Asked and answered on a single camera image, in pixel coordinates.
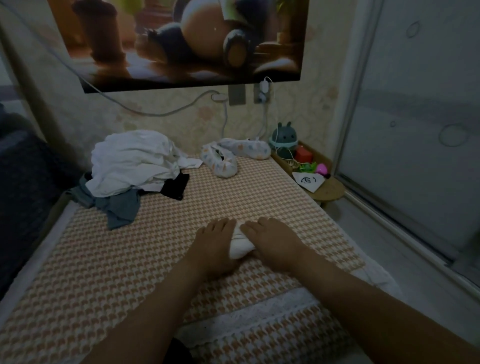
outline patterned bedspread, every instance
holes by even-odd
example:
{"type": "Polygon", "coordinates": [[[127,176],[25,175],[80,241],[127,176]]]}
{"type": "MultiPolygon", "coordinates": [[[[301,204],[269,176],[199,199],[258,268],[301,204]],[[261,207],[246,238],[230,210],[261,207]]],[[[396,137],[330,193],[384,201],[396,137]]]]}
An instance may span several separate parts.
{"type": "MultiPolygon", "coordinates": [[[[338,226],[273,160],[239,158],[239,173],[190,171],[183,201],[142,197],[135,222],[108,231],[105,215],[79,208],[0,331],[2,363],[58,363],[88,353],[183,257],[213,218],[276,217],[345,271],[365,263],[338,226]]],[[[254,259],[205,283],[184,318],[192,324],[255,306],[299,287],[254,259]]],[[[192,348],[203,362],[297,362],[327,358],[352,340],[321,306],[309,305],[192,348]]]]}

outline bed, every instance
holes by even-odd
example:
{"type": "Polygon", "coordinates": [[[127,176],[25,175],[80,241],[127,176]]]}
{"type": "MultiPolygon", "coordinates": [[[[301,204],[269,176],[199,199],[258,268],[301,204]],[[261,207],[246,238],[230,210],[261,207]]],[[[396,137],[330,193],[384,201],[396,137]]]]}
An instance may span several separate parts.
{"type": "MultiPolygon", "coordinates": [[[[142,197],[135,222],[70,202],[0,302],[0,362],[79,363],[154,289],[209,220],[272,216],[340,268],[402,299],[392,277],[272,160],[239,158],[227,180],[187,171],[183,201],[142,197]]],[[[201,363],[309,363],[355,349],[339,322],[293,278],[253,258],[206,282],[177,331],[201,363]]]]}

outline small wooden table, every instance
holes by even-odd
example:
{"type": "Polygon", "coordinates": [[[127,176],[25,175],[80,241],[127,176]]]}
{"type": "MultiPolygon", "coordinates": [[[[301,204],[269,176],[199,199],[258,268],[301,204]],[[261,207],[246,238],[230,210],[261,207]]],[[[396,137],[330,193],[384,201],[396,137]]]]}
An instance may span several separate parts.
{"type": "MultiPolygon", "coordinates": [[[[317,152],[315,149],[311,148],[309,145],[299,141],[299,145],[302,145],[305,149],[312,152],[313,154],[313,161],[317,162],[318,164],[323,163],[327,166],[328,170],[332,168],[332,161],[329,160],[327,157],[322,155],[321,153],[317,152]]],[[[282,169],[293,178],[292,172],[294,172],[293,168],[288,165],[288,163],[280,158],[276,153],[272,152],[272,158],[275,162],[282,167],[282,169]]],[[[342,182],[340,182],[335,177],[331,176],[328,180],[326,179],[325,182],[316,190],[315,192],[310,192],[303,189],[308,196],[313,198],[315,201],[320,202],[320,206],[324,208],[328,202],[338,200],[343,197],[345,194],[345,186],[342,182]]]]}

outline dark blanket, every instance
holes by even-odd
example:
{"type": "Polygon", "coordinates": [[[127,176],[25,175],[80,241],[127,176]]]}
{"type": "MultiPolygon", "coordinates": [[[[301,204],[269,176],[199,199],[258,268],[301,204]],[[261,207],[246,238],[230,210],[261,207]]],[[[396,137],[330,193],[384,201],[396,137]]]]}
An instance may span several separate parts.
{"type": "Polygon", "coordinates": [[[33,132],[0,137],[0,298],[37,248],[50,209],[80,175],[33,132]]]}

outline person's left hand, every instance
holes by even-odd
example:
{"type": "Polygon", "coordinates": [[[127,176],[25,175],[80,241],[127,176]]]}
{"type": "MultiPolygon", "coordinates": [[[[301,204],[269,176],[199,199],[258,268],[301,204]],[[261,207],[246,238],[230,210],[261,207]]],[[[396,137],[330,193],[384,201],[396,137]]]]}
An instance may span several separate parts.
{"type": "Polygon", "coordinates": [[[230,242],[237,221],[223,218],[213,220],[197,231],[195,240],[185,255],[204,278],[216,278],[238,267],[229,257],[230,242]]]}

